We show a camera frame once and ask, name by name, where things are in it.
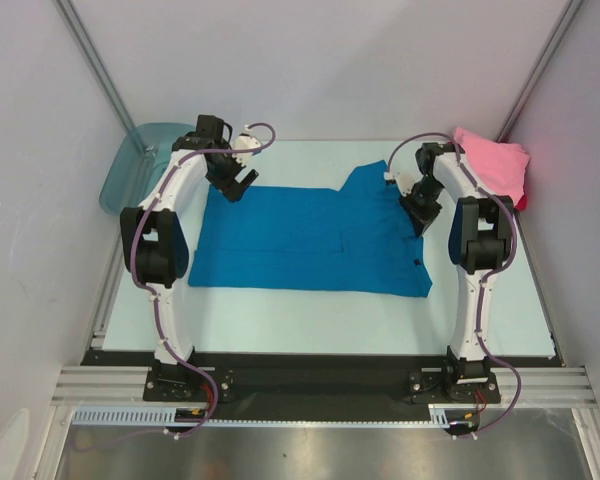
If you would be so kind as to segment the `blue t-shirt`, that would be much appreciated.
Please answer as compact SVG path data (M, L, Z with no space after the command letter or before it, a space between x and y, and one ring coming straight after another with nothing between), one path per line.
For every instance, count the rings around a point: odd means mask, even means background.
M189 286L427 297L424 242L385 171L358 166L338 190L254 186L236 203L210 190Z

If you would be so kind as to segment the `teal translucent plastic bin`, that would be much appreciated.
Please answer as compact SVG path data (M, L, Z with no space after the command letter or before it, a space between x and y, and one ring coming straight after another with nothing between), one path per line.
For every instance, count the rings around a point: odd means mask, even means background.
M186 123L146 123L123 140L99 196L100 207L119 216L137 206L157 185L170 161L172 144L194 130Z

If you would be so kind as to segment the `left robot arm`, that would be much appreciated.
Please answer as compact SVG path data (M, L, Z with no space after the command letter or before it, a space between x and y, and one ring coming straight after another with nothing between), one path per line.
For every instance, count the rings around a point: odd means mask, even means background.
M251 158L268 148L276 132L262 122L233 128L213 115L200 115L195 129L178 137L166 168L150 193L136 207L120 213L126 269L134 285L146 291L157 333L155 359L178 365L166 377L166 387L177 398L194 397L201 376L186 365L194 344L179 314L178 293L189 268L190 250L179 214L188 206L199 184L207 184L234 203L257 179L258 172L243 170Z

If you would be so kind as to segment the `aluminium frame post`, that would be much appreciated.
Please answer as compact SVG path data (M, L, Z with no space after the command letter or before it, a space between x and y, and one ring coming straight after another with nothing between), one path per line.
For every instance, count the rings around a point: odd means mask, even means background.
M566 2L495 136L497 142L508 142L510 140L535 91L586 4L587 1L585 0L569 0Z
M111 77L81 15L71 0L53 0L122 128L129 133L136 125Z

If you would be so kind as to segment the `right aluminium frame post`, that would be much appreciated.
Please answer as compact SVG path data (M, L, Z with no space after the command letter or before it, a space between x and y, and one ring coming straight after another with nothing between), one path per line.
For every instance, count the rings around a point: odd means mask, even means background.
M535 91L586 4L587 1L585 0L569 0L566 2L495 136L497 142L508 142L510 140Z

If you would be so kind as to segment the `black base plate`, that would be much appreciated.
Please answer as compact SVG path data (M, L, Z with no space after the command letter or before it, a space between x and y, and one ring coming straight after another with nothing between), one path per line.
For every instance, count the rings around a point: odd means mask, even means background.
M557 357L504 357L488 363L488 379L466 383L437 355L198 353L194 362L197 372L148 352L90 350L79 367L127 402L204 410L211 401L215 420L311 423L423 420L434 404L504 407L563 367Z

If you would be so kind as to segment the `pink folded t-shirt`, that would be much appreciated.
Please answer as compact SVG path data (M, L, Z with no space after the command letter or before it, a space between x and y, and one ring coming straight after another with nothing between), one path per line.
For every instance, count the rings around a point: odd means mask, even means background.
M461 127L454 129L453 137L489 189L509 196L515 206L526 199L524 181L531 156L521 145L497 143Z

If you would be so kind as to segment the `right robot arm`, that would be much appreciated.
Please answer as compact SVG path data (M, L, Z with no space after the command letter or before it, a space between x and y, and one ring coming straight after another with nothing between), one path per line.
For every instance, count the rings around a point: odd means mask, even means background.
M415 235L422 236L440 214L442 192L455 202L448 254L457 268L459 295L456 327L447 347L450 370L441 376L441 388L449 399L464 401L489 377L489 308L497 276L516 253L514 202L480 180L464 151L451 142L425 142L415 159L419 180L394 176L401 190L399 203Z

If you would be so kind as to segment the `aluminium front rail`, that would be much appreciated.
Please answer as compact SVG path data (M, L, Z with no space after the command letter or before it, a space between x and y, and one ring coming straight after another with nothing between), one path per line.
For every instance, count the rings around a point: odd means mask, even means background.
M142 366L75 366L62 369L53 405L138 404L149 369ZM584 368L520 368L519 408L595 408Z

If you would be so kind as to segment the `left aluminium frame post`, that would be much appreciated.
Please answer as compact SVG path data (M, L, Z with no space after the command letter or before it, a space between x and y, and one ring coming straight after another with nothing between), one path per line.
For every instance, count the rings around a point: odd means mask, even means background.
M136 125L111 77L81 15L71 0L53 0L122 128L129 133Z

